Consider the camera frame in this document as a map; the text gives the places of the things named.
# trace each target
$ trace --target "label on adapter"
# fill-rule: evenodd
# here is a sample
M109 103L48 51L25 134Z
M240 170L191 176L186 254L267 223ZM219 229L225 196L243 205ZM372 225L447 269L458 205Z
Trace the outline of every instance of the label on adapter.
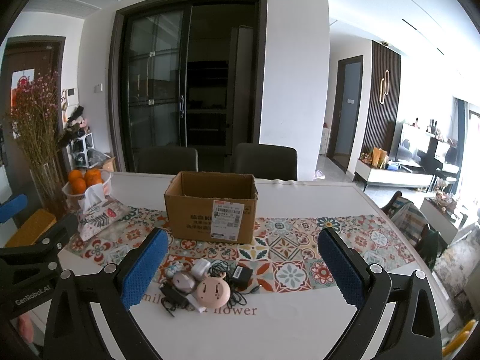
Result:
M210 236L213 238L236 241L239 236L244 204L214 200L212 211L212 227Z
M240 277L240 274L242 273L242 267L241 266L238 266L236 269L235 269L235 272L233 273L233 278L234 279L238 279Z

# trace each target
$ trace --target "bowl of oranges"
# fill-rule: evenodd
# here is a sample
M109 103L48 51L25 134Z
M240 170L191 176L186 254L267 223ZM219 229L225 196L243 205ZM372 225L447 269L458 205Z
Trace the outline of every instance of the bowl of oranges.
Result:
M62 191L71 203L76 204L78 200L85 197L87 188L96 184L102 184L103 192L105 195L109 195L112 190L111 178L112 174L103 169L88 169L85 173L74 169L68 174L68 183L62 188Z

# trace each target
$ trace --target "slatted wood panel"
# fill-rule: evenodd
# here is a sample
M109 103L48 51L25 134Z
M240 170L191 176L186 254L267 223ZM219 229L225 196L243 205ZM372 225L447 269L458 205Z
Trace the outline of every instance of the slatted wood panel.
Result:
M373 147L390 151L397 122L400 96L400 54L371 42L371 87L367 126L363 137L362 152ZM390 88L385 102L380 104L380 80L385 70L390 72Z

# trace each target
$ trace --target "human hand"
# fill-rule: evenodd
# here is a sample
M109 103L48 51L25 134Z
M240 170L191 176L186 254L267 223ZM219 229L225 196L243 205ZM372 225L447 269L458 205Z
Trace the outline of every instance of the human hand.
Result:
M18 317L18 333L29 344L33 342L33 324L27 313Z

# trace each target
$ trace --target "tv stand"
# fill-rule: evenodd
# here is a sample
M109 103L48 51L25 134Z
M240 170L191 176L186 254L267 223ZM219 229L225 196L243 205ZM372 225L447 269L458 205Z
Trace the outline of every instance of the tv stand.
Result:
M421 167L414 169L408 167L408 171L404 169L405 167L402 165L398 170L378 169L357 160L355 178L364 181L364 192L369 185L404 188L427 188L430 186L433 175L426 173Z

